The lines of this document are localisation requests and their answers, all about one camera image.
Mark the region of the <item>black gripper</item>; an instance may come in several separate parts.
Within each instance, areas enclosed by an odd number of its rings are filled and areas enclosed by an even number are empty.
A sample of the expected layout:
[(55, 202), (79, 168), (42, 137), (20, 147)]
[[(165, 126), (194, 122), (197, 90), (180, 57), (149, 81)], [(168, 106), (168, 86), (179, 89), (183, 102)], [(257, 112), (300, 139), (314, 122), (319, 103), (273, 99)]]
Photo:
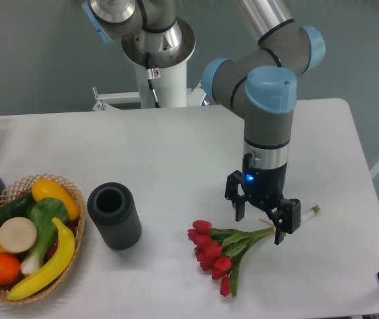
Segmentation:
[[(245, 202), (266, 212), (275, 226), (274, 243), (279, 245), (286, 234), (292, 234), (301, 224), (301, 202), (283, 197), (287, 164), (273, 169), (254, 167), (254, 156), (245, 154), (242, 172), (234, 171), (226, 180), (225, 198), (232, 202), (235, 220), (245, 216)], [(239, 194), (241, 185), (243, 195)]]

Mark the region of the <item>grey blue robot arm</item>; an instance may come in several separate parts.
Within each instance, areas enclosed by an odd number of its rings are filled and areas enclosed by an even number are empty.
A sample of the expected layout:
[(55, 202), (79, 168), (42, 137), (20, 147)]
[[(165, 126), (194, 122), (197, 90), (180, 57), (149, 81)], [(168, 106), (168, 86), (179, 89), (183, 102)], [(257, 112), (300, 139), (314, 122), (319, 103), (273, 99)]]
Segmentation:
[[(326, 46), (316, 28), (300, 27), (282, 1), (237, 1), (258, 48), (240, 60), (210, 62), (200, 85), (206, 96), (244, 121), (242, 168), (230, 174), (225, 196), (244, 217), (249, 203), (275, 225), (275, 242), (301, 222), (298, 199), (283, 195), (297, 76), (321, 63)], [(142, 108), (184, 107), (187, 60), (194, 32), (174, 1), (84, 1), (82, 8), (105, 43), (120, 41), (137, 75)]]

